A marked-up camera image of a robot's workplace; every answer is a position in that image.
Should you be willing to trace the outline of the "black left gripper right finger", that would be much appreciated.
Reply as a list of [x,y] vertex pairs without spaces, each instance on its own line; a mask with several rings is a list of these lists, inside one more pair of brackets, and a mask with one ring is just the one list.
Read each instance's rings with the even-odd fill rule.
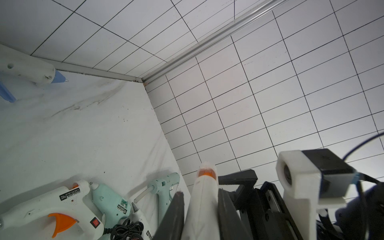
[[218,215],[221,240],[250,240],[229,193],[219,189]]

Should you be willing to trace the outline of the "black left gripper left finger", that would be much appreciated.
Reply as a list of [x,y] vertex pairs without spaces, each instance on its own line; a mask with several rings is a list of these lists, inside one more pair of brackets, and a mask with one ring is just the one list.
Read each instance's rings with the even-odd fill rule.
[[176,192],[153,240],[180,240],[184,223],[184,193]]

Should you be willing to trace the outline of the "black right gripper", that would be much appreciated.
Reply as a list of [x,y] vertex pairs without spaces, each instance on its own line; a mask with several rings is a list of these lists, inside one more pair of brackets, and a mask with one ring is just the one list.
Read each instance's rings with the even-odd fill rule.
[[220,185],[238,186],[236,191],[227,192],[250,240],[301,240],[302,235],[276,186],[264,182],[257,189],[257,180],[253,170],[219,177]]

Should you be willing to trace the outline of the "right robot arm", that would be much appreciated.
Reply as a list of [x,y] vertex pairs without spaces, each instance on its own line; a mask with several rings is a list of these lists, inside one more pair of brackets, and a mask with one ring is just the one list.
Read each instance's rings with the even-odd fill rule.
[[[327,217],[315,219],[316,240],[368,240],[384,238],[384,184],[375,185],[336,211],[333,224]],[[298,225],[275,184],[254,187],[258,178],[253,170],[220,176],[219,184],[237,185],[234,192],[219,191],[219,226],[222,240],[301,240]]]

